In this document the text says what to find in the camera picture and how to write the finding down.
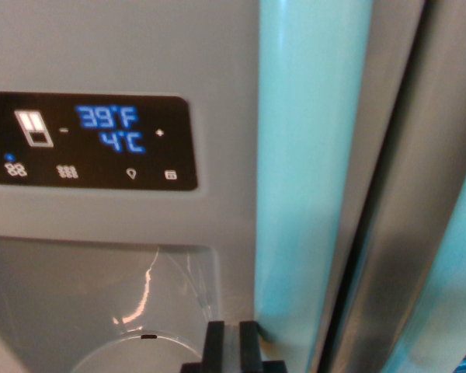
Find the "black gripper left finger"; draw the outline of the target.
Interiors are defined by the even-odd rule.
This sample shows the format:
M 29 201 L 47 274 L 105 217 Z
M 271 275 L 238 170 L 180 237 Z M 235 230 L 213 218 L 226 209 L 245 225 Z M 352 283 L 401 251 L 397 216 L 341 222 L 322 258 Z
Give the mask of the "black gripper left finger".
M 203 342 L 202 358 L 198 362 L 181 365 L 181 373 L 232 372 L 230 353 L 227 345 L 227 328 L 224 321 L 211 321 Z

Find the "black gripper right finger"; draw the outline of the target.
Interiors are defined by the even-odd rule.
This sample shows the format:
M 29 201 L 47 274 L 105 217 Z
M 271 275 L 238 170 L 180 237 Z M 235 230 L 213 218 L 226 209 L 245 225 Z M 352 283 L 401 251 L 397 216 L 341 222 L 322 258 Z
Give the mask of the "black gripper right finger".
M 264 361 L 260 348 L 259 326 L 256 321 L 239 323 L 238 353 L 234 357 L 233 372 L 287 373 L 283 360 Z

